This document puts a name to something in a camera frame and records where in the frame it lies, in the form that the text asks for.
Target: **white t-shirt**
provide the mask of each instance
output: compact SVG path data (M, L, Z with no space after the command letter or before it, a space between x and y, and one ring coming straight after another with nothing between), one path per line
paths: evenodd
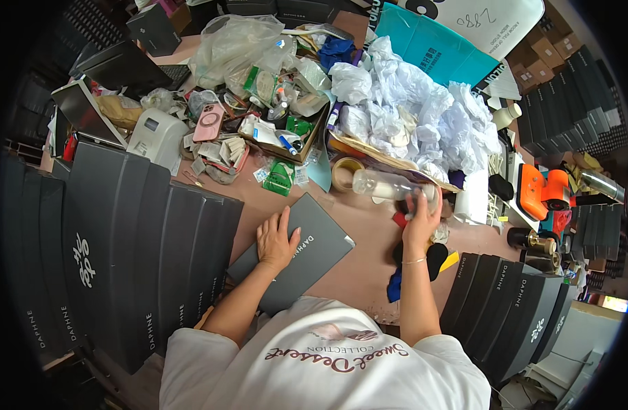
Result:
M487 379L439 334L414 348L364 312L302 297L241 349L179 329L168 340L162 409L488 409Z

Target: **bracelet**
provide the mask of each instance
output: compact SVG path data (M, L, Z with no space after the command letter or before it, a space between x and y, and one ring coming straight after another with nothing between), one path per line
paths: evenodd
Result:
M402 264L403 265L412 265L412 264L415 264L415 263L423 262L423 261L425 261L425 259L426 258L424 257L424 258L421 258L421 259L413 260L412 262L403 262Z

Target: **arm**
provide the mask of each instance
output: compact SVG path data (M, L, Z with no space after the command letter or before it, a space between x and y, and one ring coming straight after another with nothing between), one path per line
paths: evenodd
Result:
M300 242L300 228L293 231L291 240L288 239L288 223L289 207L285 207L282 217L273 214L257 228L260 263L216 305L201 330L225 336L241 348L262 295L280 271L289 265Z
M433 234L441 215L441 188L437 187L439 206L428 215L425 195L418 196L417 215L402 234L402 280L400 283L400 338L409 346L434 334L441 334L439 313L430 287L425 253L428 239Z

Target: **tape roll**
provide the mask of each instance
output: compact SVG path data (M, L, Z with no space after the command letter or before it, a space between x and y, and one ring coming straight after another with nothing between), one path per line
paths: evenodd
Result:
M345 157L335 162L335 166L332 167L332 186L339 192L352 192L352 176L355 174L355 171L360 169L364 169L364 165L355 158ZM348 178L348 171L351 172L350 180Z

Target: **orange machine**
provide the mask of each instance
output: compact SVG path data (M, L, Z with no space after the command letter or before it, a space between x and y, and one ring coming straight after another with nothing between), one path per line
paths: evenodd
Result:
M549 210L566 210L572 203L569 177L564 170L549 171L548 178L529 164L519 166L517 205L529 218L545 220Z

